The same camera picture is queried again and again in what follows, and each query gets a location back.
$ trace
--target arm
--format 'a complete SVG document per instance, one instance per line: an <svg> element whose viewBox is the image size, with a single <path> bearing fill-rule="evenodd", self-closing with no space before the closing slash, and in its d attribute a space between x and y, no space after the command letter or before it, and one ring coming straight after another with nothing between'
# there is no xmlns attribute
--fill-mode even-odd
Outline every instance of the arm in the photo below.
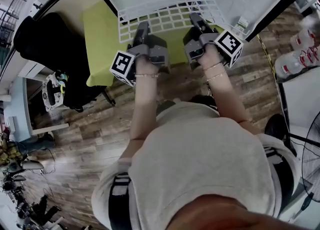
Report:
<svg viewBox="0 0 320 230"><path fill-rule="evenodd" d="M154 75L158 68L145 57L136 60L136 73ZM146 137L157 126L157 79L137 77L135 84L134 111L130 127L130 141L120 158L132 158L142 147Z"/></svg>
<svg viewBox="0 0 320 230"><path fill-rule="evenodd" d="M205 50L206 52L199 59L199 63L202 65L204 74L208 79L220 116L236 121L241 127L252 134L260 133L251 124L249 113L232 87L225 68L220 63L216 47L214 45L207 45Z"/></svg>

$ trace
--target railing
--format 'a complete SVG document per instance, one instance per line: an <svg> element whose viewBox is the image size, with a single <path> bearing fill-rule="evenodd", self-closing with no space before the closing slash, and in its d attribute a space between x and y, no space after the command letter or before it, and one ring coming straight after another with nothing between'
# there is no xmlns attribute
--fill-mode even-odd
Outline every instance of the railing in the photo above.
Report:
<svg viewBox="0 0 320 230"><path fill-rule="evenodd" d="M0 9L0 67L4 65L11 48L16 23L19 20L19 14L26 1L27 0L12 0L7 11Z"/></svg>

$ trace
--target white grid rack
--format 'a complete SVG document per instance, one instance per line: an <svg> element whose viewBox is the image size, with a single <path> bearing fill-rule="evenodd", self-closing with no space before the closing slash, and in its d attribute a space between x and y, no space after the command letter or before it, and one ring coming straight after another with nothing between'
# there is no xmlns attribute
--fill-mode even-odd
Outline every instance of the white grid rack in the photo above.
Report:
<svg viewBox="0 0 320 230"><path fill-rule="evenodd" d="M119 42L132 40L139 23L144 21L148 21L151 34L190 28L190 13L198 13L209 25L233 29L215 0L162 0L118 11Z"/></svg>

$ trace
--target hand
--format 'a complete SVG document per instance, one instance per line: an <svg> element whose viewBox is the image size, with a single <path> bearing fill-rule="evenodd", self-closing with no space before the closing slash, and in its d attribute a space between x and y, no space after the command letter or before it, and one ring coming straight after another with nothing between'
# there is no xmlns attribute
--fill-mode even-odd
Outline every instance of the hand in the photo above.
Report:
<svg viewBox="0 0 320 230"><path fill-rule="evenodd" d="M135 60L135 72L137 74L157 74L159 68L152 64L151 61L146 56L139 56Z"/></svg>
<svg viewBox="0 0 320 230"><path fill-rule="evenodd" d="M213 65L221 62L220 55L215 45L206 44L204 55L198 60L204 69L208 69Z"/></svg>

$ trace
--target black office chair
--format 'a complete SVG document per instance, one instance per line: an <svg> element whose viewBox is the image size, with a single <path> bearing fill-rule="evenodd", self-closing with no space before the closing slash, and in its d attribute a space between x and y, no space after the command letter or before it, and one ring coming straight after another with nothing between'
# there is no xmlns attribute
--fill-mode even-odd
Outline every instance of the black office chair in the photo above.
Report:
<svg viewBox="0 0 320 230"><path fill-rule="evenodd" d="M28 16L19 26L13 44L23 58L69 76L63 98L65 106L81 112L83 105L100 93L115 105L105 86L87 86L90 70L85 40L72 33L59 14L50 13L38 21Z"/></svg>

